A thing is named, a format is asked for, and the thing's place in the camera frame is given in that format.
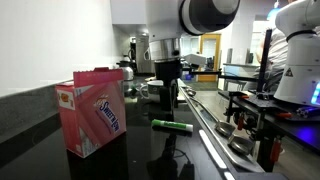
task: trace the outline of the ceiling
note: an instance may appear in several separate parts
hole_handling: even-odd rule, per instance
[[[143,33],[148,33],[148,29],[145,24],[114,24],[114,26],[129,34],[130,37],[136,37]]]

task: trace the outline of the laboratory room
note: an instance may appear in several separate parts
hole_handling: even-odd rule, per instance
[[[1,180],[314,180],[320,1],[1,0]]]

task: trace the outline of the green marker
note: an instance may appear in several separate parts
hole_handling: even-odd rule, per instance
[[[154,119],[152,121],[152,126],[161,126],[161,127],[193,132],[192,124],[176,123],[176,122],[161,121],[161,120]]]

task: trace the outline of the warning label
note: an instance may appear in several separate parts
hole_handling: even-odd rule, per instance
[[[289,68],[286,72],[286,74],[284,76],[289,76],[289,77],[293,77],[293,74],[292,74],[292,71],[291,71],[291,68]]]

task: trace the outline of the pink box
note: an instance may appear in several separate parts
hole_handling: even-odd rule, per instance
[[[123,71],[74,72],[56,93],[66,148],[82,158],[126,131]]]

